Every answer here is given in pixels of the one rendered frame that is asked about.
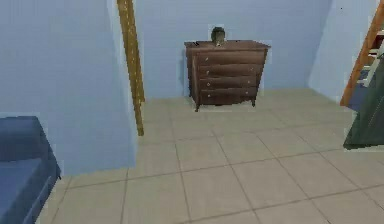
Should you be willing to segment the dark brown chest of drawers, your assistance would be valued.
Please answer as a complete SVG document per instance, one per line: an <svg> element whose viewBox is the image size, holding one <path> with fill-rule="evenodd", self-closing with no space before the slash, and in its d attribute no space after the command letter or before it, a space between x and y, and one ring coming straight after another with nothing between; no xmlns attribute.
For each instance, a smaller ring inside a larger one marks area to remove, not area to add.
<svg viewBox="0 0 384 224"><path fill-rule="evenodd" d="M201 105L255 106L270 46L252 40L185 42L189 96Z"/></svg>

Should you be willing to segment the small grey-green round object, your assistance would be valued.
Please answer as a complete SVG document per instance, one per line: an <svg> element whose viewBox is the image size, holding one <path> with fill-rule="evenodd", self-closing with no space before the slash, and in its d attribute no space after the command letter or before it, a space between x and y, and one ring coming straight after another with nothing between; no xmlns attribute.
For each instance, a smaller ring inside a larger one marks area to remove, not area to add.
<svg viewBox="0 0 384 224"><path fill-rule="evenodd" d="M225 42L225 30L223 27L214 27L211 32L211 40L216 46Z"/></svg>

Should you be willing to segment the dark green cabinet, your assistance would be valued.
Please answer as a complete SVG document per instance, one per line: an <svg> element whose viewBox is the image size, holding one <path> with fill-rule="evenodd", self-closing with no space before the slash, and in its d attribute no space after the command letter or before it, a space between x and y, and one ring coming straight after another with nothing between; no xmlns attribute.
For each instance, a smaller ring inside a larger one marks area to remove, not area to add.
<svg viewBox="0 0 384 224"><path fill-rule="evenodd" d="M343 147L351 150L380 145L384 145L384 58L375 69Z"/></svg>

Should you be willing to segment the orange-brown wooden shelf unit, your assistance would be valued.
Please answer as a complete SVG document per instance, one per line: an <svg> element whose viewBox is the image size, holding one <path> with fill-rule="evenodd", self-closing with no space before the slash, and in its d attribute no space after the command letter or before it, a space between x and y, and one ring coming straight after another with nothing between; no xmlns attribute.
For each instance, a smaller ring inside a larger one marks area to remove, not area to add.
<svg viewBox="0 0 384 224"><path fill-rule="evenodd" d="M369 51L375 42L376 36L380 30L380 27L383 21L384 21L384 0L379 0L374 17L370 23L370 26L365 36L361 50L358 54L358 57L355 61L352 72L348 79L348 83L344 88L342 98L339 102L341 106L347 106L349 104L353 91L356 87L357 80L360 77L360 72L363 69L364 65L368 62Z"/></svg>

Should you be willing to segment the blue sofa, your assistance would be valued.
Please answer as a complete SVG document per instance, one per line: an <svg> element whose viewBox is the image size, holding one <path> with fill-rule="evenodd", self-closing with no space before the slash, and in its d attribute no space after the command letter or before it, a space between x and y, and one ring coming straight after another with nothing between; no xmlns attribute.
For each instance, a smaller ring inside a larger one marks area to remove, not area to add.
<svg viewBox="0 0 384 224"><path fill-rule="evenodd" d="M0 224L34 224L60 178L39 119L0 118Z"/></svg>

